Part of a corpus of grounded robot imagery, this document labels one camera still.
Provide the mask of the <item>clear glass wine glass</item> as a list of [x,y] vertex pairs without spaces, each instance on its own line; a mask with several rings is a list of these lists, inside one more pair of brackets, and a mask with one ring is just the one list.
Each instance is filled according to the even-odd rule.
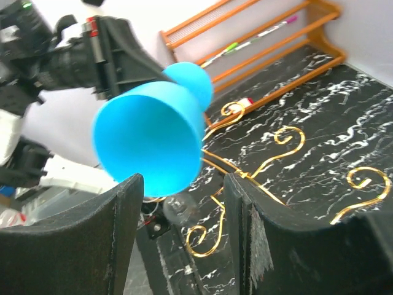
[[192,226],[199,220],[198,205],[188,193],[179,193],[165,198],[165,218],[177,226]]

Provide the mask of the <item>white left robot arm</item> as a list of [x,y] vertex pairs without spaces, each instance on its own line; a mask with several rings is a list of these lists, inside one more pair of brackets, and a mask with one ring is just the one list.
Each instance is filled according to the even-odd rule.
[[92,88],[111,100],[148,82],[167,81],[163,68],[137,41],[124,18],[90,17],[79,37],[61,46],[63,31],[77,22],[61,17],[50,28],[32,1],[1,2],[1,184],[54,186],[49,165],[59,160],[25,138],[25,112],[42,103],[43,90]]

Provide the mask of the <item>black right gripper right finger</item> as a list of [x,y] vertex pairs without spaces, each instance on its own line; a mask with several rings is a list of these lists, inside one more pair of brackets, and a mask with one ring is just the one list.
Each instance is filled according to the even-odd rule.
[[279,204],[251,181],[224,179],[238,294],[391,294],[392,213],[331,226]]

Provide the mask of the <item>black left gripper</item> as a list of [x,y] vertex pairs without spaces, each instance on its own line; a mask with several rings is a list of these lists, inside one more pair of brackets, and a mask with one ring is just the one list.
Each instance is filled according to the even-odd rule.
[[94,88],[110,100],[137,86],[172,82],[136,39],[128,20],[93,16],[60,46],[72,14],[49,27],[32,1],[1,1],[1,104],[31,104],[41,91]]

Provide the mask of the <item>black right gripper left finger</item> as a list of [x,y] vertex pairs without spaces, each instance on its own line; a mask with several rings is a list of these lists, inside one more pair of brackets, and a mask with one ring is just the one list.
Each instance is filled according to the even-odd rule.
[[144,180],[111,190],[31,226],[1,230],[2,294],[122,294]]

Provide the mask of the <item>blue plastic wine glass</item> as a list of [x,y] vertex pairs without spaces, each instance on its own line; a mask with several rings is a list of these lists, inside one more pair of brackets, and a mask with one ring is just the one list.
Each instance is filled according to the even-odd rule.
[[191,62],[163,70],[171,81],[140,85],[105,103],[93,121],[101,166],[116,181],[139,173],[147,197],[177,194],[202,166],[204,112],[213,98],[208,73]]

